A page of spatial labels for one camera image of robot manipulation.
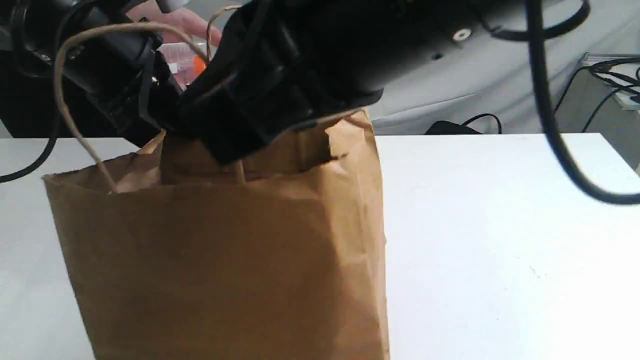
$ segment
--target black device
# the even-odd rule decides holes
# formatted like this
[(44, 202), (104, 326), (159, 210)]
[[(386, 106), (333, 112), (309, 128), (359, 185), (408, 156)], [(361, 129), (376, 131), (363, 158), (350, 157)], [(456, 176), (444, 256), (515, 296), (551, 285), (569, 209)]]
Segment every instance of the black device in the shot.
[[(129, 1), (2, 0), (0, 27), (11, 35), (24, 72), (47, 76), (61, 38), (128, 22), (122, 8)], [(187, 0), (163, 1), (169, 11)], [(571, 18), (544, 28), (543, 5), (559, 1), (253, 0), (233, 14), (215, 58), (184, 93), (151, 33), (90, 40), (69, 54), (65, 75), (116, 127), (143, 121), (199, 138), (224, 165), (285, 131), (375, 103), (387, 83), (474, 37), (528, 42), (538, 113), (565, 172), (598, 200), (639, 204), (640, 194), (613, 194), (588, 181), (558, 133), (544, 41), (577, 28), (590, 11), (582, 0)], [(526, 31), (504, 27), (523, 13)]]

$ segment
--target white tabletop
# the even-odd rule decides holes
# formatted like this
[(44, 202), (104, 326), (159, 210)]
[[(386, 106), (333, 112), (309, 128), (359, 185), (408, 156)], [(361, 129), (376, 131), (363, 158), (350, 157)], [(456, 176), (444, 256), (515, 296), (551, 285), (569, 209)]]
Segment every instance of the white tabletop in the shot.
[[(580, 164), (640, 179), (599, 135)], [(133, 149), (94, 140), (104, 157)], [(540, 135), (379, 138), (392, 359), (639, 359), (639, 207), (567, 180)], [(44, 141), (0, 140), (0, 173)], [(92, 359), (40, 176), (89, 165), (62, 140), (37, 174), (0, 185), (0, 359)]]

